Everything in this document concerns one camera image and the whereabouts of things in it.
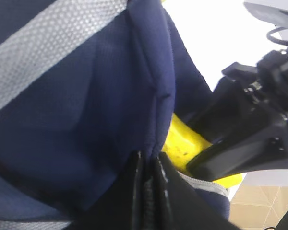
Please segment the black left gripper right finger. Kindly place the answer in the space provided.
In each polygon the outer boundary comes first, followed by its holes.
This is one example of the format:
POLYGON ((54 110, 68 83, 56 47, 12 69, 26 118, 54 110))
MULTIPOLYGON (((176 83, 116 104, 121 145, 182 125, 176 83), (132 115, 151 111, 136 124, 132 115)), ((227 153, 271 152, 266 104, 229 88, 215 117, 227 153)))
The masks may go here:
POLYGON ((165 153, 151 159, 162 230, 236 230, 226 191, 179 173, 165 153))

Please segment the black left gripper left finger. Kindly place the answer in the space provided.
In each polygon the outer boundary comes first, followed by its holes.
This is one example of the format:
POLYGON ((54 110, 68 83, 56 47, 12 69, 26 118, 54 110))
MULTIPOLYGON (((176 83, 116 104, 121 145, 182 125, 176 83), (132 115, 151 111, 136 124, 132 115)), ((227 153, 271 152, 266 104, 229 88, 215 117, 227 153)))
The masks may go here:
POLYGON ((130 154, 113 185, 80 217, 71 230, 152 230, 154 198, 152 182, 144 182, 145 159, 130 154))

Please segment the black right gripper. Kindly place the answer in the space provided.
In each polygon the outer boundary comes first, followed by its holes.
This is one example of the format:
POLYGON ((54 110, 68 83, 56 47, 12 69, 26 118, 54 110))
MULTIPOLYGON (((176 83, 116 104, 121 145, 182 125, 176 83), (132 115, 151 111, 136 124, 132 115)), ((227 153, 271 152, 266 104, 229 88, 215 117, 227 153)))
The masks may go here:
POLYGON ((270 51, 255 67, 234 62, 222 74, 225 77, 208 103, 183 118, 191 130, 212 144, 229 137, 239 137, 243 144, 259 142, 256 134, 242 137, 242 133, 258 99, 263 98, 273 102, 288 121, 288 49, 270 51))

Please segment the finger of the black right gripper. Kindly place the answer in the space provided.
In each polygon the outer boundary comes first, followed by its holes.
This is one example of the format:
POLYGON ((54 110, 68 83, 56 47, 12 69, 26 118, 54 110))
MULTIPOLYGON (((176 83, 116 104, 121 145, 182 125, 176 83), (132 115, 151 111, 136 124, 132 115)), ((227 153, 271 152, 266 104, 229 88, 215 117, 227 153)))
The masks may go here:
POLYGON ((227 136, 186 166, 195 178, 214 181, 260 170, 288 169, 288 114, 261 105, 227 136))

